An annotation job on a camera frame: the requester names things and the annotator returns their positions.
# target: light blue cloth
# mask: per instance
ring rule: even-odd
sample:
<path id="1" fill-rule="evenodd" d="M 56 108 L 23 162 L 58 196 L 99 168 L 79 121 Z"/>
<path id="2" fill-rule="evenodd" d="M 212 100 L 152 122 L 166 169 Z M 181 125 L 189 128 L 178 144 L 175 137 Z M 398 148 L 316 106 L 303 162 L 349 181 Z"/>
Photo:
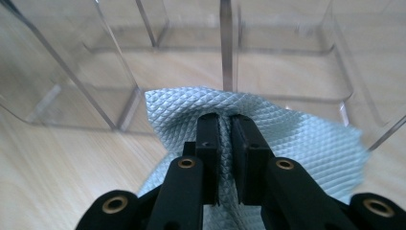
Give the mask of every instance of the light blue cloth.
<path id="1" fill-rule="evenodd" d="M 353 127 L 283 109 L 259 96 L 205 87 L 148 91 L 146 98 L 149 122 L 169 154 L 139 196 L 160 185 L 170 161 L 182 154 L 184 143 L 195 141 L 199 116 L 213 112 L 220 116 L 220 206 L 205 206 L 204 229 L 264 229 L 259 207 L 237 204 L 229 136 L 231 115 L 253 119 L 275 155 L 301 163 L 330 196 L 348 203 L 351 189 L 362 181 L 368 153 L 360 143 L 361 132 Z"/>

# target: clear acrylic bin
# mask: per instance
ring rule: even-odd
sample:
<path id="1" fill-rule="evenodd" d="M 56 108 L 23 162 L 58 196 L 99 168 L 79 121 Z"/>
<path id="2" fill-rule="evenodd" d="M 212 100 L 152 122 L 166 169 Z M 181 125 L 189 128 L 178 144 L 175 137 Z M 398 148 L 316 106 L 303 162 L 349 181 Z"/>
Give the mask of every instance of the clear acrylic bin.
<path id="1" fill-rule="evenodd" d="M 14 2 L 0 5 L 1 105 L 30 124 L 122 128 L 140 91 L 97 4 Z M 102 37 L 111 49 L 93 52 Z"/>
<path id="2" fill-rule="evenodd" d="M 351 4 L 241 2 L 235 90 L 358 127 L 374 150 L 406 120 L 406 4 Z"/>
<path id="3" fill-rule="evenodd" d="M 143 93 L 197 85 L 358 127 L 371 149 L 405 122 L 401 0 L 14 2 L 61 58 L 1 9 L 1 105 L 30 123 L 151 133 Z"/>

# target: fold in cloth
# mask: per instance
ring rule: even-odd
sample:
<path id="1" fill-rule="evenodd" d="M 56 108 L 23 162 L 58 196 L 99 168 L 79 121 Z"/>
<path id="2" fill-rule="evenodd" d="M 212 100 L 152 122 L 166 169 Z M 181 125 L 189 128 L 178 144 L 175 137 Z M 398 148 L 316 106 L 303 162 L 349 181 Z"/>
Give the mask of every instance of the fold in cloth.
<path id="1" fill-rule="evenodd" d="M 148 120 L 169 153 L 139 196 L 162 184 L 170 161 L 182 155 L 185 142 L 195 141 L 197 118 L 207 113 L 219 115 L 220 206 L 204 207 L 204 229 L 264 229 L 260 207 L 237 203 L 230 140 L 232 115 L 254 120 L 275 155 L 301 163 L 328 195 L 348 203 L 351 190 L 362 181 L 368 153 L 361 145 L 361 132 L 354 127 L 284 109 L 252 94 L 205 87 L 148 91 L 146 99 Z"/>

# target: transparent plastic divider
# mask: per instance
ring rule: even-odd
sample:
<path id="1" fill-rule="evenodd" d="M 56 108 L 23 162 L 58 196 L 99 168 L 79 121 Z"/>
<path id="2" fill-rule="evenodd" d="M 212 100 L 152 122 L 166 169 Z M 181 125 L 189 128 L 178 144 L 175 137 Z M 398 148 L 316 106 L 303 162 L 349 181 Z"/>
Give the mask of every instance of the transparent plastic divider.
<path id="1" fill-rule="evenodd" d="M 352 88 L 324 0 L 241 2 L 237 91 L 348 124 Z"/>
<path id="2" fill-rule="evenodd" d="M 23 121 L 61 127 L 122 128 L 133 106 L 138 86 L 114 36 L 93 1 L 49 3 L 37 13 L 36 2 L 18 2 L 19 11 L 5 11 L 2 28 L 11 29 L 5 45 L 19 47 L 3 55 L 19 56 L 9 63 L 14 70 L 2 78 L 25 79 L 30 90 L 13 90 L 2 105 Z M 110 36 L 114 52 L 92 53 L 88 48 Z M 32 62 L 41 59 L 43 62 Z"/>
<path id="3" fill-rule="evenodd" d="M 335 18 L 336 44 L 354 88 L 346 101 L 350 123 L 374 150 L 406 121 L 406 4 Z"/>

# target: wooden surface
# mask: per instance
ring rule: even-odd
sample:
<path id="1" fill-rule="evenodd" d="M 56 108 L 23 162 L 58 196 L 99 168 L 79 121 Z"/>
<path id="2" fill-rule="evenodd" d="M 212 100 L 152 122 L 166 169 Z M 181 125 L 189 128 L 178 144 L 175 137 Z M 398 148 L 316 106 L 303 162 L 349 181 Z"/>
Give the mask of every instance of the wooden surface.
<path id="1" fill-rule="evenodd" d="M 41 7 L 46 1 L 35 1 L 35 4 L 34 1 L 31 1 L 31 4 L 29 1 L 15 2 L 19 3 L 23 10 L 31 10 L 35 14 L 46 10 Z M 119 7 L 116 9 L 118 12 L 126 9 L 120 7 L 118 2 L 124 6 L 132 4 L 124 0 L 117 1 L 116 4 L 115 1 L 114 7 Z M 47 6 L 51 9 L 50 14 L 62 9 L 65 9 L 63 13 L 70 13 L 70 10 L 75 9 L 64 8 L 64 5 L 58 7 L 55 5 L 54 9 L 53 6 Z M 380 8 L 381 5 L 369 4 L 369 6 Z M 91 4 L 86 8 L 79 7 L 79 12 L 86 15 L 91 11 L 89 9 L 93 9 Z M 24 52 L 19 55 L 18 58 L 24 57 Z M 221 88 L 220 53 L 126 52 L 124 55 L 135 73 L 136 81 L 144 88 L 183 85 Z M 103 57 L 96 60 L 103 62 Z M 273 87 L 273 92 L 282 95 L 322 98 L 330 96 L 339 98 L 342 97 L 341 94 L 349 93 L 346 90 L 337 90 L 337 85 L 344 85 L 341 82 L 341 75 L 337 79 L 327 79 L 337 72 L 335 69 L 337 66 L 331 65 L 330 60 L 325 62 L 317 57 L 267 57 L 248 54 L 241 56 L 240 61 L 245 64 L 245 67 L 240 65 L 241 76 L 259 78 L 259 80 L 240 78 L 240 87 L 245 87 L 249 92 L 258 90 L 262 90 L 260 93 L 268 92 Z M 258 65 L 268 66 L 269 69 L 260 70 Z M 89 66 L 87 66 L 89 69 L 100 71 L 97 69 L 97 63 L 92 62 Z M 93 84 L 103 82 L 103 86 L 115 83 L 125 85 L 125 82 L 104 79 L 101 75 L 98 75 L 98 79 L 92 79 L 94 75 L 86 72 L 88 69 L 81 70 L 84 71 L 84 81 Z M 31 77 L 30 73 L 25 74 L 24 77 Z M 272 80 L 261 79 L 259 76 L 271 76 Z M 290 85 L 286 83 L 292 80 L 296 83 Z M 26 92 L 23 87 L 18 88 L 18 85 L 11 83 L 0 86 L 2 90 L 0 94 L 7 90 Z M 403 87 L 400 84 L 397 89 L 403 90 Z M 26 108 L 33 105 L 31 102 L 30 104 L 24 102 L 27 101 L 19 100 L 12 106 Z M 76 119 L 81 123 L 98 122 L 94 121 L 92 116 Z M 406 127 L 401 128 L 371 153 L 371 158 L 364 169 L 365 182 L 354 190 L 355 193 L 381 194 L 406 209 L 404 140 Z M 74 229 L 81 216 L 98 196 L 115 189 L 136 193 L 165 154 L 165 149 L 153 135 L 31 126 L 0 108 L 0 229 Z"/>

